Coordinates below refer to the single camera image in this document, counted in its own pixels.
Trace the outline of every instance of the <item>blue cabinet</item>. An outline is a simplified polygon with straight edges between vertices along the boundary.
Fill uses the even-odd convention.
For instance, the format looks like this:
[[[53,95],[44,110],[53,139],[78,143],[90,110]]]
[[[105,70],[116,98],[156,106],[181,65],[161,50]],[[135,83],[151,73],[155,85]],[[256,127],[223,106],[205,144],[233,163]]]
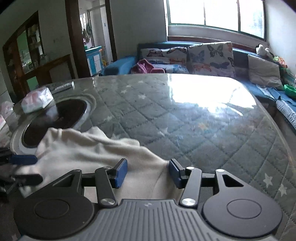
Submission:
[[[87,62],[89,64],[89,71],[91,76],[99,73],[103,68],[101,50],[102,46],[85,50]]]

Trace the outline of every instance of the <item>white plastic bag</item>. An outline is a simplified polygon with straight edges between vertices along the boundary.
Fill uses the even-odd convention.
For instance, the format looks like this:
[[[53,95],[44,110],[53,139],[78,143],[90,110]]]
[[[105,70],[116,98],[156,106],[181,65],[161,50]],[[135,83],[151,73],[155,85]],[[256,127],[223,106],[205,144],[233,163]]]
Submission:
[[[2,115],[0,115],[0,130],[5,126],[6,122]]]
[[[45,108],[54,98],[47,87],[33,90],[22,100],[22,110],[31,113]]]
[[[5,120],[13,113],[13,105],[14,103],[9,101],[5,101],[0,105],[0,115],[2,115]]]

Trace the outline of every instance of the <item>pink towel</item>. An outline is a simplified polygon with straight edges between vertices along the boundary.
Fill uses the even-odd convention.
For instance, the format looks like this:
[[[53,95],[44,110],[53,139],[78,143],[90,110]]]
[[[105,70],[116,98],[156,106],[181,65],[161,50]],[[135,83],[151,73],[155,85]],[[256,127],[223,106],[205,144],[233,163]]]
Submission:
[[[164,69],[154,68],[147,59],[139,60],[131,69],[132,74],[149,74],[149,73],[165,73]]]

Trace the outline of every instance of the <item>blanket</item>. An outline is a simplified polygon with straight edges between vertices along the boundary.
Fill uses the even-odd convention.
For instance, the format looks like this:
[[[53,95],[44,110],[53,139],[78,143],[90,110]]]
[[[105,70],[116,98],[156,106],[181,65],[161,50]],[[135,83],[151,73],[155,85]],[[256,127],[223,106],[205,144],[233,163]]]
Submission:
[[[162,68],[154,68],[154,66],[148,62],[147,59],[141,59],[131,69],[132,74],[150,74],[150,73],[165,73]]]
[[[272,96],[276,99],[276,100],[284,100],[288,103],[290,103],[293,106],[296,106],[296,101],[293,100],[292,98],[290,98],[289,96],[287,96],[287,94],[285,93],[285,91],[279,91],[274,87],[269,87],[267,88],[268,91],[272,94]]]
[[[119,160],[128,160],[128,172],[120,189],[114,189],[121,199],[176,199],[181,190],[174,186],[168,173],[168,161],[140,146],[134,139],[109,139],[98,127],[81,133],[74,129],[50,128],[38,145],[38,162],[24,166],[18,174],[39,173],[43,182],[37,187],[24,187],[23,196],[44,187],[73,169],[92,173],[104,166],[114,167]],[[85,196],[97,202],[95,188],[85,188]]]

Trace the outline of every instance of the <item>throw pillow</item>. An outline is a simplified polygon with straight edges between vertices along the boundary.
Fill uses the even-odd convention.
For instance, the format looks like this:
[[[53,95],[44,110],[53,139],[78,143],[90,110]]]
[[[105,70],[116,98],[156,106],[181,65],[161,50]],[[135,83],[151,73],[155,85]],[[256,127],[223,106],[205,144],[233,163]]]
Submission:
[[[250,54],[248,61],[249,78],[252,83],[284,90],[277,64]]]
[[[188,69],[181,64],[153,64],[154,68],[161,68],[168,74],[189,74]]]
[[[191,45],[188,53],[193,74],[235,77],[231,42]]]
[[[181,64],[186,65],[187,48],[173,47],[169,49],[141,49],[141,57],[151,64]]]

